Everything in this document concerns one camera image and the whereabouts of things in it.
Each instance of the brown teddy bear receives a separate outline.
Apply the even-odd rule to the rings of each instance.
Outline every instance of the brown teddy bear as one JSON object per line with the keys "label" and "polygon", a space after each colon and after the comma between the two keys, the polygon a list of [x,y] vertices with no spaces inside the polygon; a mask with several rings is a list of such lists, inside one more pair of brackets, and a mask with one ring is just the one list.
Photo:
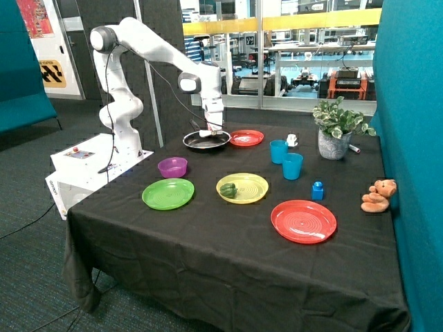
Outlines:
{"label": "brown teddy bear", "polygon": [[395,180],[378,180],[369,187],[371,193],[363,195],[361,209],[365,212],[383,212],[389,206],[389,199],[397,191]]}

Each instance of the green bell pepper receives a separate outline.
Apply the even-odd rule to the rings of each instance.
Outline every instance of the green bell pepper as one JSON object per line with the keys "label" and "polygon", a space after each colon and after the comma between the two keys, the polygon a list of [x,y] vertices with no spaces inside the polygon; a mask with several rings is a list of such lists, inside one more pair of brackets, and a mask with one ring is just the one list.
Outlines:
{"label": "green bell pepper", "polygon": [[229,199],[234,198],[236,193],[237,188],[235,187],[234,183],[226,183],[220,187],[220,194],[222,196],[228,197]]}

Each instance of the glass window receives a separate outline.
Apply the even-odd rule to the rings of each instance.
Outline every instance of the glass window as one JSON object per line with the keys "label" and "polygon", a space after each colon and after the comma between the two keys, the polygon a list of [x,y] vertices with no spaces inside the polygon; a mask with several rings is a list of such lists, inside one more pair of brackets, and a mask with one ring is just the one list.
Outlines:
{"label": "glass window", "polygon": [[342,95],[345,107],[374,113],[382,0],[183,2],[197,12],[193,29],[183,26],[193,32],[188,56],[219,62],[227,106],[311,111]]}

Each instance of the potted plant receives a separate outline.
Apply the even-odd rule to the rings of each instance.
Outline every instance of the potted plant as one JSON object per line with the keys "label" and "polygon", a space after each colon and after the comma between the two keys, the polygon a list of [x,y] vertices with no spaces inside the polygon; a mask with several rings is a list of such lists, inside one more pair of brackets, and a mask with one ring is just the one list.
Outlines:
{"label": "potted plant", "polygon": [[345,156],[352,134],[375,136],[375,129],[369,127],[361,112],[345,111],[340,107],[344,97],[335,102],[321,100],[314,107],[314,121],[318,125],[318,149],[322,157],[338,160]]}

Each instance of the robot control box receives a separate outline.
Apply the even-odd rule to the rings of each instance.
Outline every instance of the robot control box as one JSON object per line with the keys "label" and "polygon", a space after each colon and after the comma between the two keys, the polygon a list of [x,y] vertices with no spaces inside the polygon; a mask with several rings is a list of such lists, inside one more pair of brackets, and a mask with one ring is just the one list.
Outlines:
{"label": "robot control box", "polygon": [[75,204],[153,154],[143,150],[137,158],[121,158],[114,152],[111,160],[112,143],[112,135],[101,133],[51,156],[55,172],[46,184],[63,220]]}

